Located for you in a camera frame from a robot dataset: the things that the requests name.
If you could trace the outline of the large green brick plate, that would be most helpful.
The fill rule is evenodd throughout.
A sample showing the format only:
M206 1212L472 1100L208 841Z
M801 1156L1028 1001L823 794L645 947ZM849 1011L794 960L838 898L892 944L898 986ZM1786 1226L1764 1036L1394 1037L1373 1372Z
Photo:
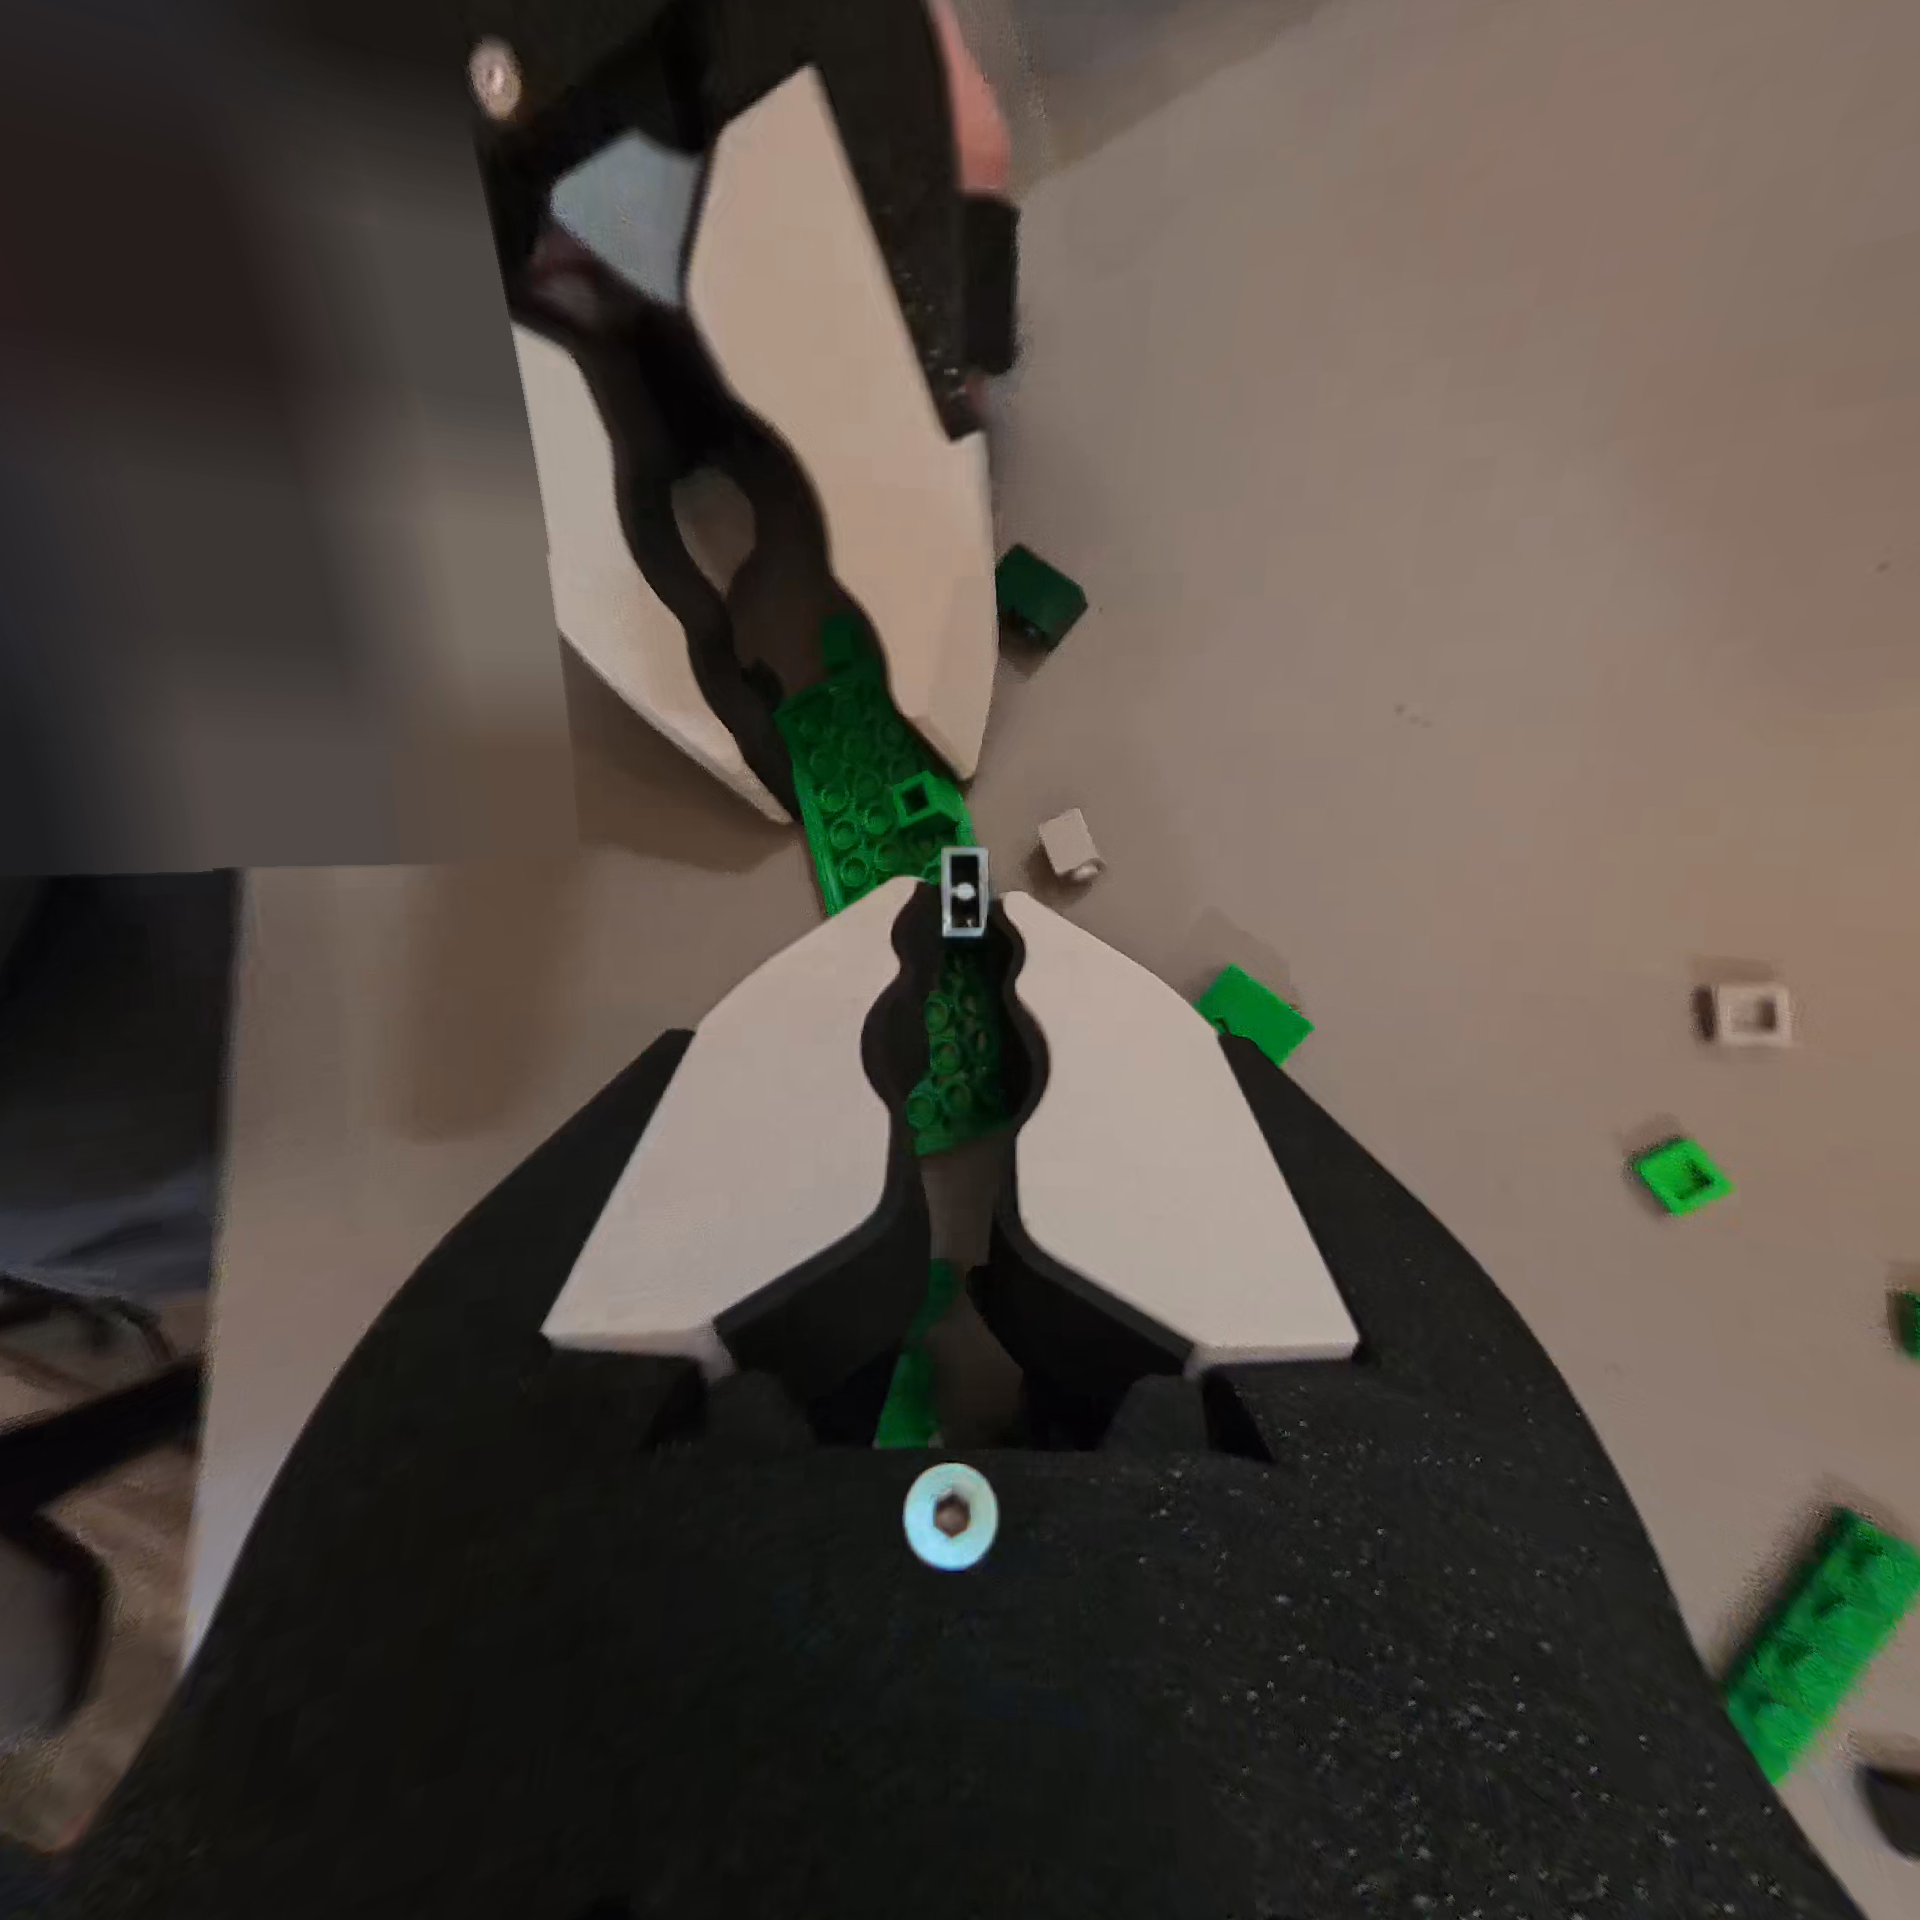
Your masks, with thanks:
M942 849L970 845L967 833L900 833L892 786L938 773L929 748L900 718L877 643L855 613L823 624L825 676L774 710L785 746L825 915L855 905L887 880L938 886ZM1004 1069L1000 960L988 934L943 941L942 970L922 998L927 1067L904 1101L919 1156L942 1156L1000 1131L1012 1118Z

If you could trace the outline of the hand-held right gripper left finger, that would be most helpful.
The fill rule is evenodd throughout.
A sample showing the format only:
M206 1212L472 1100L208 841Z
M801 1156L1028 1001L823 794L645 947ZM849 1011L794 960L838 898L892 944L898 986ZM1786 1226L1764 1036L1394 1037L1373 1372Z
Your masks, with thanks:
M693 1032L543 1320L553 1348L768 1373L799 1403L893 1355L927 1275L908 1101L932 886L887 880Z

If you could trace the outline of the grey desk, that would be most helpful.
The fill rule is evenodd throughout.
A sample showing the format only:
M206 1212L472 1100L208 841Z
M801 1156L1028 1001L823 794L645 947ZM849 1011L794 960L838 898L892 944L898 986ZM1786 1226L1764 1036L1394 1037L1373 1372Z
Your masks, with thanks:
M1020 1453L926 1573L895 1462L543 1355L624 1069L278 1475L189 1916L1914 1916L1914 1624L1782 1795L1713 1688L1833 1507L1914 1538L1914 4L1319 8L1120 123L1186 26L1030 28L1000 509L1092 616L980 811L1303 996L1366 1353L1234 1372L1255 1456Z

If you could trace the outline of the black chair base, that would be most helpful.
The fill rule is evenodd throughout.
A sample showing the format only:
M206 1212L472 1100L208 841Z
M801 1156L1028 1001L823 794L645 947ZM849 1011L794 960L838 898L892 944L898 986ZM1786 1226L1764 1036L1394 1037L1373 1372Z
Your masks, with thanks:
M52 1738L85 1707L105 1657L112 1579L52 1507L165 1446L196 1437L201 1361L177 1355L146 1308L5 1278L2 1330L68 1317L95 1342L136 1332L149 1372L2 1437L2 1746Z

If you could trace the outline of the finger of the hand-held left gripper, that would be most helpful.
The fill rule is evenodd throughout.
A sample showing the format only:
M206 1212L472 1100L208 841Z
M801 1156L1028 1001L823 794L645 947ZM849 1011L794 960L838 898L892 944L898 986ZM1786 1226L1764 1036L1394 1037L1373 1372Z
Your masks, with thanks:
M679 458L638 364L511 325L559 635L641 722L769 822L799 801L772 700L674 515Z
M988 441L946 435L814 66L713 141L686 307L807 478L895 708L968 782L998 657Z

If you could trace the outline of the long narrow green plate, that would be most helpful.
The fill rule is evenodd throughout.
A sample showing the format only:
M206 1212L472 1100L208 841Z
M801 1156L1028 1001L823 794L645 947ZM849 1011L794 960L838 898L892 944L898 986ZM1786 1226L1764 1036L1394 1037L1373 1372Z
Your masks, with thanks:
M1914 1608L1917 1549L1833 1507L1742 1643L1719 1701L1767 1785L1782 1785Z

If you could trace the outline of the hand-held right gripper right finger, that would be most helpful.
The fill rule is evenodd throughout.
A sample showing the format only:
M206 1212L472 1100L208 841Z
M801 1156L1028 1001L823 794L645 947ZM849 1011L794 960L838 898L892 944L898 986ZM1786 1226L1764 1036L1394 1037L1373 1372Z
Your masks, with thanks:
M1024 1082L980 1320L1024 1385L1116 1411L1145 1378L1350 1361L1353 1310L1253 1101L1271 1062L1036 897L993 918Z

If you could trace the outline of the dark green brick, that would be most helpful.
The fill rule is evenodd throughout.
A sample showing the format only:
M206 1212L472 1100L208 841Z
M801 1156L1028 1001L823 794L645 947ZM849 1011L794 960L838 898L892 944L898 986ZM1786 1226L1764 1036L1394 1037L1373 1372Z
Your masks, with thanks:
M1010 545L998 556L993 592L1000 635L1045 653L1088 613L1082 586L1028 545Z

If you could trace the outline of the person's left hand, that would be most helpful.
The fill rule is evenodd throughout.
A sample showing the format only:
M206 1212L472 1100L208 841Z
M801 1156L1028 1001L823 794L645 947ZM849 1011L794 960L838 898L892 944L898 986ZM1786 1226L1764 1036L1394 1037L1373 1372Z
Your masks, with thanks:
M1012 202L1012 140L993 88L949 3L926 3L949 88L958 180L973 198Z

